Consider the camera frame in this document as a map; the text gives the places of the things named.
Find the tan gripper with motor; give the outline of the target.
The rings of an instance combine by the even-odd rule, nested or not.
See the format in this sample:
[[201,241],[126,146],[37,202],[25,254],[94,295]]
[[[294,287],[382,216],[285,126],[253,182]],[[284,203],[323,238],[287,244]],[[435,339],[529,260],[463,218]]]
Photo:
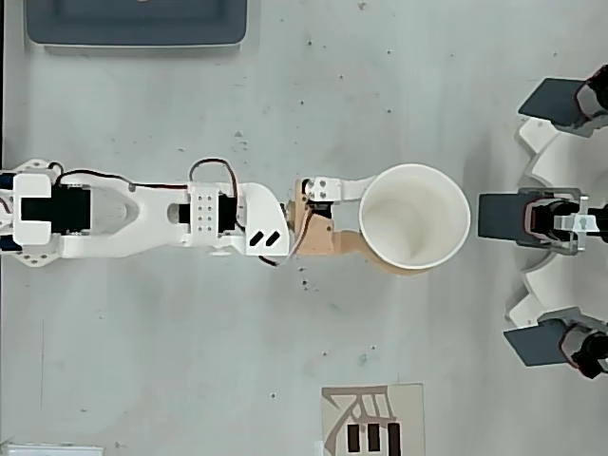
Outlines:
[[303,256],[357,253],[387,273],[416,276],[428,269],[394,266],[377,255],[361,233],[333,232],[333,204],[361,200],[375,176],[361,180],[314,177],[296,180],[292,198],[283,205],[288,228],[294,234],[295,252]]

